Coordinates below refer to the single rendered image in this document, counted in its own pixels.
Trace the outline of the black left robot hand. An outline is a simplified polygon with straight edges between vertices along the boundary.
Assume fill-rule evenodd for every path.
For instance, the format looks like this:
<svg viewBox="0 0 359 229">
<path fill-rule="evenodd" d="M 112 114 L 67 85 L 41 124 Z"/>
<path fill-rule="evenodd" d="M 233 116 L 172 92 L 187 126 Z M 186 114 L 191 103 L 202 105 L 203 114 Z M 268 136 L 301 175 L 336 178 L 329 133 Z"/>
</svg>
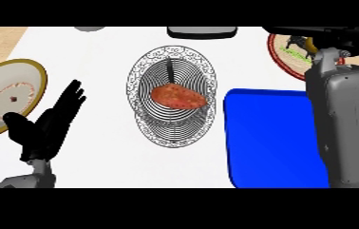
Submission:
<svg viewBox="0 0 359 229">
<path fill-rule="evenodd" d="M 8 128 L 10 139 L 22 145 L 20 160 L 45 160 L 47 162 L 58 153 L 69 124 L 85 101 L 81 82 L 72 80 L 58 100 L 51 108 L 39 115 L 32 123 L 20 114 L 7 112 L 2 121 Z"/>
</svg>

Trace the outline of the gold-rimmed cream plate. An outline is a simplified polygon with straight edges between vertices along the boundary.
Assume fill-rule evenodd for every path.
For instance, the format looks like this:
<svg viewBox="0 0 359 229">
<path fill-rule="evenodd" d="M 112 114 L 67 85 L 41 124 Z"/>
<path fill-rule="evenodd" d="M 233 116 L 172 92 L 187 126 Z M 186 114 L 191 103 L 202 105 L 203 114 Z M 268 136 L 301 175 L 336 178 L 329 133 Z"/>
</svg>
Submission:
<svg viewBox="0 0 359 229">
<path fill-rule="evenodd" d="M 7 130 L 2 115 L 14 112 L 23 117 L 33 110 L 47 85 L 47 74 L 38 62 L 11 59 L 0 63 L 0 134 Z"/>
</svg>

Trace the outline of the round red-rimmed placemat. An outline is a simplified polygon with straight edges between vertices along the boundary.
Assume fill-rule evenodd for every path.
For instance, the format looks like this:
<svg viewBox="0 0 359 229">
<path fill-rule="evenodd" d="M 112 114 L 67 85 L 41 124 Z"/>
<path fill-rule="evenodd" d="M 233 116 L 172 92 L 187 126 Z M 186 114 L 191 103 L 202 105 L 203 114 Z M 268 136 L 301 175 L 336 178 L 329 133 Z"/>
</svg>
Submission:
<svg viewBox="0 0 359 229">
<path fill-rule="evenodd" d="M 304 80 L 304 73 L 311 67 L 317 53 L 313 38 L 270 34 L 265 45 L 268 55 L 279 68 L 295 79 Z"/>
</svg>

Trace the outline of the dark grey appliance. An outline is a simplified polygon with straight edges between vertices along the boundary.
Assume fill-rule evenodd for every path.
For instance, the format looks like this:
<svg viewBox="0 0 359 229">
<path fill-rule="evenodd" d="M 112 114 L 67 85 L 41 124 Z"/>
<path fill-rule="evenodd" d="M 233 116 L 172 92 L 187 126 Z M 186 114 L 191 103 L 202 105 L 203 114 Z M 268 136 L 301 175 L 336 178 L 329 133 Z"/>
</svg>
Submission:
<svg viewBox="0 0 359 229">
<path fill-rule="evenodd" d="M 236 34 L 236 27 L 168 27 L 166 34 L 178 39 L 225 39 Z"/>
</svg>

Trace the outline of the pale wooden board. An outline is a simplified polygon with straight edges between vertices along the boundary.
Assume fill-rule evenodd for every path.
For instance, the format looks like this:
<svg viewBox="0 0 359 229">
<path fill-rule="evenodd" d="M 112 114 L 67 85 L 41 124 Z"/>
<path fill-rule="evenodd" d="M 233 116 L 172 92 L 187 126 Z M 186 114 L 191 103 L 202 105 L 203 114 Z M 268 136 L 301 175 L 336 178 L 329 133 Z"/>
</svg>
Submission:
<svg viewBox="0 0 359 229">
<path fill-rule="evenodd" d="M 7 60 L 24 30 L 26 27 L 0 27 L 0 63 Z"/>
</svg>

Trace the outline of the blue tray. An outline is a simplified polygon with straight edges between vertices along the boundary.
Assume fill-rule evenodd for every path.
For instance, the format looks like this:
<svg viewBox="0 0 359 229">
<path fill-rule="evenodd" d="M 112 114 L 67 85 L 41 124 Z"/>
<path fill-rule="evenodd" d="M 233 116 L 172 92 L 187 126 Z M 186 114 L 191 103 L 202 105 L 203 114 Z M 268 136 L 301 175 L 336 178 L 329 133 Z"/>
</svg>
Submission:
<svg viewBox="0 0 359 229">
<path fill-rule="evenodd" d="M 237 188 L 324 188 L 311 103 L 302 91 L 231 89 L 222 101 L 227 167 Z"/>
</svg>

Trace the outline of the orange sweet potato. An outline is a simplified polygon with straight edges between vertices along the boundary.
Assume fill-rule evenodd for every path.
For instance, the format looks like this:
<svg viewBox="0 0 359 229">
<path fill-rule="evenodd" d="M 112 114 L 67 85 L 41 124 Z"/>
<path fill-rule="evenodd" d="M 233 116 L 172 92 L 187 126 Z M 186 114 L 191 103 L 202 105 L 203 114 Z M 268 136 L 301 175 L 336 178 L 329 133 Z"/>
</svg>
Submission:
<svg viewBox="0 0 359 229">
<path fill-rule="evenodd" d="M 196 109 L 206 105 L 202 94 L 172 83 L 152 89 L 152 100 L 172 109 Z"/>
</svg>

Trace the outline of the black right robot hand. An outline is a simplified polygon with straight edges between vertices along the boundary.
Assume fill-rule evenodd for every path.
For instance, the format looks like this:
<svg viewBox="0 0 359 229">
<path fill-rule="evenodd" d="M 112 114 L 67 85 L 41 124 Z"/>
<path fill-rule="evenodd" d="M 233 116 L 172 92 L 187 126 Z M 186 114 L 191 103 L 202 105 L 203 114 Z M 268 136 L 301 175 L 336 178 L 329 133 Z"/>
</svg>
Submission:
<svg viewBox="0 0 359 229">
<path fill-rule="evenodd" d="M 264 27 L 268 33 L 313 38 L 317 49 L 345 50 L 359 55 L 359 27 Z"/>
</svg>

